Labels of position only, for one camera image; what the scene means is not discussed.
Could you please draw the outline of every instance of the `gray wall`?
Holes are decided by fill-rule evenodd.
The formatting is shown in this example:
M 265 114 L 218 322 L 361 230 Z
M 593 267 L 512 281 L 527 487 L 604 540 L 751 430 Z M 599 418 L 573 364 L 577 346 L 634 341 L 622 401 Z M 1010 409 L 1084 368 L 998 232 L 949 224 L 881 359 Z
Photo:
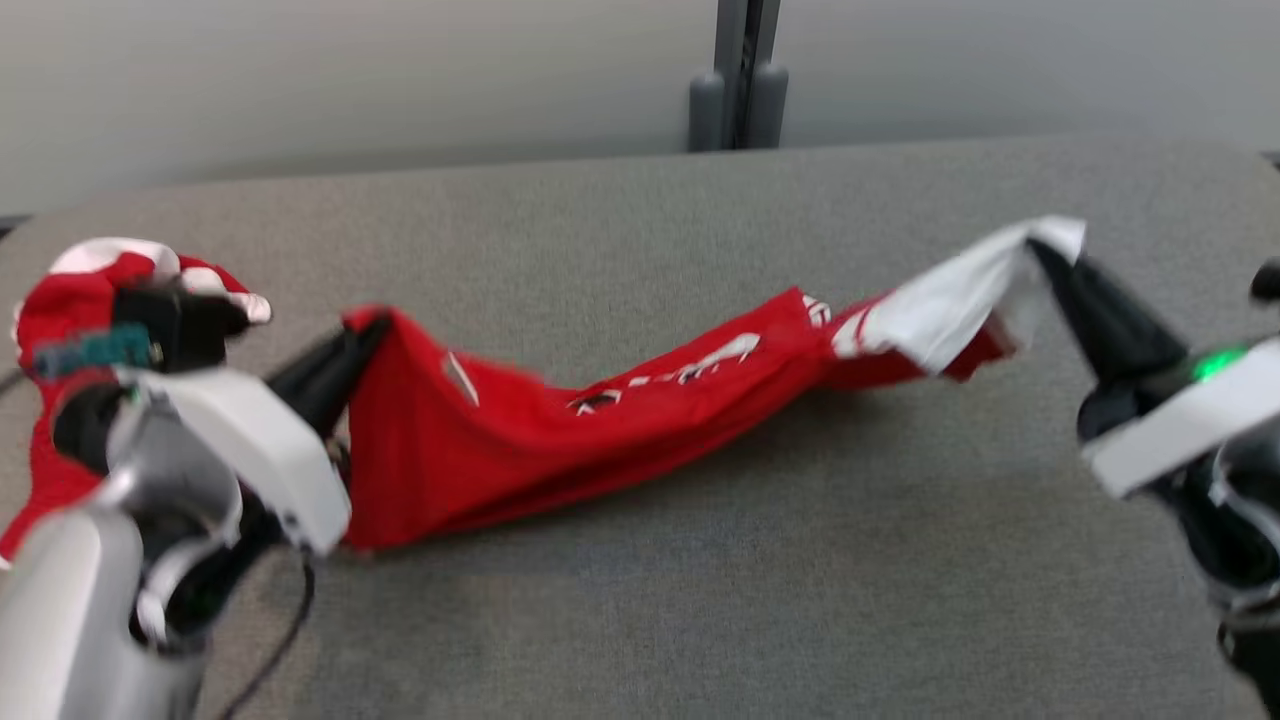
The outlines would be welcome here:
M 170 181 L 675 152 L 716 0 L 5 0 L 0 215 Z
M 1277 0 L 782 0 L 783 145 L 1111 128 L 1280 150 Z
M 783 145 L 1280 150 L 1280 0 L 781 0 Z M 6 0 L 0 215 L 114 187 L 676 152 L 717 0 Z

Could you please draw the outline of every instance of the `gray table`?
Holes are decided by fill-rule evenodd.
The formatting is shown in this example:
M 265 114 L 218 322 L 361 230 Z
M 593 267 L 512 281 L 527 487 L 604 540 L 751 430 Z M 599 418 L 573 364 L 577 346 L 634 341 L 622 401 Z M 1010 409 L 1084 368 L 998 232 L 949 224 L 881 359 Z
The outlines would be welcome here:
M 1280 176 L 1221 147 L 1094 137 L 255 181 L 102 197 L 0 242 L 0 305 L 92 236 L 221 263 L 276 322 L 262 370 L 352 304 L 585 383 L 799 283 L 833 305 L 1011 220 L 1089 247 L 1192 337 L 1249 311 Z M 814 395 L 675 475 L 323 570 L 252 717 L 1257 714 L 1170 521 L 1082 471 L 1087 387 L 1047 323 L 968 386 Z M 26 492 L 29 388 L 0 401 L 0 519 Z M 292 614 L 287 556 L 239 593 L 205 714 Z

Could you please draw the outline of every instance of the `black cable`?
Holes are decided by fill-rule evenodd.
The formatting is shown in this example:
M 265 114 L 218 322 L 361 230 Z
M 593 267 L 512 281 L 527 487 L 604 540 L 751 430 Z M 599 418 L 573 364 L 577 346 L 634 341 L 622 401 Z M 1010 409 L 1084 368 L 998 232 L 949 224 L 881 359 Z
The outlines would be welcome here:
M 233 700 L 227 706 L 227 710 L 219 715 L 221 720 L 232 720 L 237 712 L 248 705 L 248 701 L 253 700 L 253 696 L 257 694 L 259 688 L 262 687 L 266 678 L 275 671 L 275 667 L 282 660 L 284 660 L 289 648 L 293 647 L 293 641 L 298 639 L 298 632 L 302 630 L 302 625 L 307 621 L 307 616 L 311 615 L 311 601 L 315 600 L 316 596 L 316 571 L 311 566 L 311 560 L 307 557 L 302 559 L 302 602 L 298 605 L 297 614 L 293 615 L 293 623 L 289 624 L 289 630 L 284 633 L 283 638 L 280 638 L 280 644 L 275 646 L 275 651 L 266 659 L 266 662 L 257 671 L 257 675 L 253 675 L 253 679 L 244 685 L 241 694 L 236 696 L 236 700 Z

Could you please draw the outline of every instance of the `green light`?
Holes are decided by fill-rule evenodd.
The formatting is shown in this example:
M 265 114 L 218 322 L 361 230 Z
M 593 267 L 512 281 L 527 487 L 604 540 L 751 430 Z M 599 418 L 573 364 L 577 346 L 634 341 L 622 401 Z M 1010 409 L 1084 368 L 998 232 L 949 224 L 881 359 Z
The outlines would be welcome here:
M 1213 375 L 1221 373 L 1222 370 L 1230 368 L 1236 360 L 1248 355 L 1249 348 L 1247 347 L 1231 347 L 1229 350 L 1220 350 L 1212 355 L 1206 355 L 1201 357 L 1199 363 L 1192 368 L 1192 377 L 1196 382 L 1204 382 Z

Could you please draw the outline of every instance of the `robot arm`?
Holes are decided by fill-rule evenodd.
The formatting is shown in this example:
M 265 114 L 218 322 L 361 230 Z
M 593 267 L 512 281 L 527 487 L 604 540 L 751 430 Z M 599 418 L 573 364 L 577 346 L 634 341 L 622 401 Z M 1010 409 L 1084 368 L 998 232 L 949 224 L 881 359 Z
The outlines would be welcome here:
M 180 306 L 187 296 L 161 300 Z M 116 310 L 122 324 L 154 322 Z M 183 343 L 200 351 L 196 361 L 175 343 L 155 354 L 169 365 L 118 366 L 115 383 L 68 400 L 59 450 L 108 473 L 86 502 L 36 528 L 8 578 L 6 714 L 193 712 L 209 633 L 253 562 L 282 543 L 323 556 L 346 532 L 351 506 L 324 438 L 385 329 L 342 331 L 266 380 L 220 365 L 209 338 Z
M 1280 716 L 1280 340 L 1192 352 L 1088 258 L 1029 245 L 1097 378 L 1076 420 L 1087 464 L 1114 497 L 1174 515 L 1222 653 Z M 1277 272 L 1260 272 L 1254 299 L 1276 299 L 1260 290 Z

